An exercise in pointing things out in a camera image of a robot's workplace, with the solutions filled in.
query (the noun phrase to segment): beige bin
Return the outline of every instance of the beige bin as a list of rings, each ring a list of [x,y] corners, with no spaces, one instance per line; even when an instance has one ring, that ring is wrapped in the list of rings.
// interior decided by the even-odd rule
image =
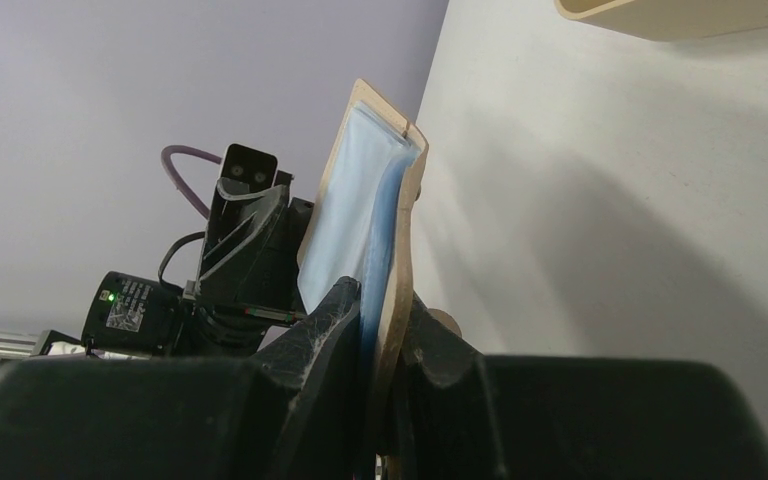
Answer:
[[[565,18],[656,41],[768,27],[768,0],[555,0]]]

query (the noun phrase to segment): label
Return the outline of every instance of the label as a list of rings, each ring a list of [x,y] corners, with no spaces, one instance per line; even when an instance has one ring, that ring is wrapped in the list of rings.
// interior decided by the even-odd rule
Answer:
[[[145,283],[125,280],[116,301],[110,306],[105,326],[127,332],[139,332],[145,315],[145,305],[151,286]]]

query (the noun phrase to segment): table surface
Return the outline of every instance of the table surface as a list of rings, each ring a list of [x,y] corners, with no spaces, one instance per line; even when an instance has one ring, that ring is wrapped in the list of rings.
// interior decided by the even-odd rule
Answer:
[[[415,288],[485,352],[693,359],[768,432],[768,29],[652,43],[451,0]]]

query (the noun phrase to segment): white wall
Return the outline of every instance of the white wall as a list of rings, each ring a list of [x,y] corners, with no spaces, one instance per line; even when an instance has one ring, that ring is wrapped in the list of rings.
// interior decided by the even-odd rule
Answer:
[[[452,0],[415,286],[485,351],[695,359],[768,432],[768,30],[657,44]]]
[[[79,333],[108,270],[203,221],[171,143],[278,156],[311,198],[352,82],[416,115],[446,0],[0,1],[0,329]],[[178,165],[209,199],[216,167]],[[195,272],[196,248],[169,275]]]

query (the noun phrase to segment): wire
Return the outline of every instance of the wire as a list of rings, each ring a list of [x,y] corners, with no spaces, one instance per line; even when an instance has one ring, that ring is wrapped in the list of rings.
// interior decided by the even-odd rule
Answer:
[[[201,240],[204,238],[204,232],[195,232],[191,233],[189,235],[183,236],[179,238],[178,240],[175,240],[175,243],[172,244],[171,247],[169,247],[169,251],[166,252],[166,256],[163,257],[163,260],[160,262],[160,267],[157,269],[157,280],[160,282],[160,286],[169,290],[170,292],[176,293],[178,295],[184,293],[184,289],[179,287],[178,285],[175,285],[174,283],[169,283],[166,280],[163,279],[163,272],[166,271],[166,266],[169,265],[169,261],[172,260],[172,257],[175,256],[176,253],[178,253],[178,250],[181,249],[184,245],[188,243],[195,242],[196,240]]]
[[[205,152],[204,150],[188,147],[186,145],[169,145],[160,152],[160,163],[163,164],[163,169],[166,170],[166,174],[169,175],[172,183],[175,184],[175,188],[184,195],[184,198],[190,202],[190,205],[198,210],[202,217],[207,218],[210,215],[210,209],[207,208],[207,205],[205,205],[198,195],[196,195],[196,192],[187,185],[187,182],[185,182],[184,178],[181,177],[181,174],[178,173],[175,165],[172,164],[172,155],[176,153],[201,158],[202,160],[207,160],[208,162],[217,165],[222,163],[222,158],[217,157],[212,153]]]

